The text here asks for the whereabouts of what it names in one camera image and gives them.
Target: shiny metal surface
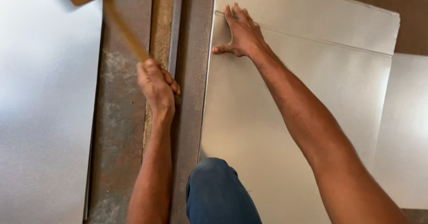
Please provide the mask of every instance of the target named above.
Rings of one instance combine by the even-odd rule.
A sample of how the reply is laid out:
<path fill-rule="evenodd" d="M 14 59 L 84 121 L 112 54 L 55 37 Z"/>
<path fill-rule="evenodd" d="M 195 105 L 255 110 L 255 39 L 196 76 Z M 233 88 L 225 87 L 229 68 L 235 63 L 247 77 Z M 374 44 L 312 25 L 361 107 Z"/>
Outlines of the shiny metal surface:
<path fill-rule="evenodd" d="M 171 22 L 171 41 L 169 43 L 168 72 L 175 78 L 177 53 L 179 49 L 181 5 L 183 0 L 174 0 L 173 20 Z"/>
<path fill-rule="evenodd" d="M 234 0 L 222 1 L 231 3 Z M 301 5 L 282 5 L 285 8 L 283 12 L 299 12 L 302 10 L 299 7 L 305 6 L 305 0 L 300 2 Z M 319 11 L 329 12 L 330 5 L 326 2 L 319 0 L 315 3 Z M 355 3 L 337 4 L 342 12 L 350 12 L 338 14 L 338 17 L 330 19 L 331 24 L 318 27 L 320 32 L 334 32 L 334 26 L 347 23 L 346 26 L 341 25 L 347 29 L 348 35 L 340 43 L 285 34 L 276 29 L 280 25 L 275 24 L 267 28 L 262 25 L 262 32 L 281 60 L 333 113 L 370 169 L 375 156 L 391 56 L 376 52 L 378 49 L 371 44 L 356 47 L 344 43 L 352 42 L 357 36 L 355 30 L 359 26 L 354 26 L 358 23 L 366 21 L 365 27 L 370 29 L 372 25 L 368 23 L 381 25 L 378 20 L 384 22 L 388 18 L 384 19 L 383 12 L 378 9 L 372 9 L 369 14 L 372 17 L 363 18 L 358 12 L 353 14 L 355 8 L 348 8 L 348 4 Z M 263 21 L 262 16 L 270 14 L 277 19 L 288 17 L 277 12 L 277 7 L 259 5 L 258 9 L 249 9 L 256 22 Z M 354 17 L 350 22 L 349 15 Z M 290 21 L 305 25 L 307 15 Z M 228 42 L 230 37 L 224 17 L 216 12 L 211 44 Z M 384 46 L 395 43 L 382 33 L 370 38 L 377 39 Z M 210 56 L 200 148 L 200 158 L 204 157 L 223 158 L 237 170 L 264 223 L 330 223 L 313 173 L 249 58 L 237 58 L 231 54 Z"/>
<path fill-rule="evenodd" d="M 428 57 L 395 54 L 373 175 L 401 207 L 428 209 Z"/>
<path fill-rule="evenodd" d="M 0 223 L 82 223 L 102 0 L 0 1 Z"/>
<path fill-rule="evenodd" d="M 238 2 L 265 29 L 311 40 L 392 55 L 398 13 L 352 0 L 216 0 L 214 9 Z"/>

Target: person's right hand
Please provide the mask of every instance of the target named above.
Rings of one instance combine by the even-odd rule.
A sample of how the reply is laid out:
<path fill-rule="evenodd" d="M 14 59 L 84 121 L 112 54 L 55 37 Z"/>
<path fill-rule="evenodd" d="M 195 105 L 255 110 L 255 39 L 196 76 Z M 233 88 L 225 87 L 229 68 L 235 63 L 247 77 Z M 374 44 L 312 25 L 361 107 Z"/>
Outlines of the person's right hand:
<path fill-rule="evenodd" d="M 260 26 L 255 24 L 246 9 L 241 10 L 238 3 L 232 5 L 233 14 L 229 5 L 223 9 L 226 21 L 229 24 L 232 40 L 228 44 L 217 45 L 212 51 L 215 54 L 229 52 L 237 57 L 249 56 L 252 52 L 266 47 Z"/>
<path fill-rule="evenodd" d="M 138 85 L 152 108 L 154 118 L 162 116 L 172 120 L 175 113 L 174 95 L 180 95 L 180 86 L 161 67 L 161 63 L 153 59 L 137 63 L 136 68 Z"/>

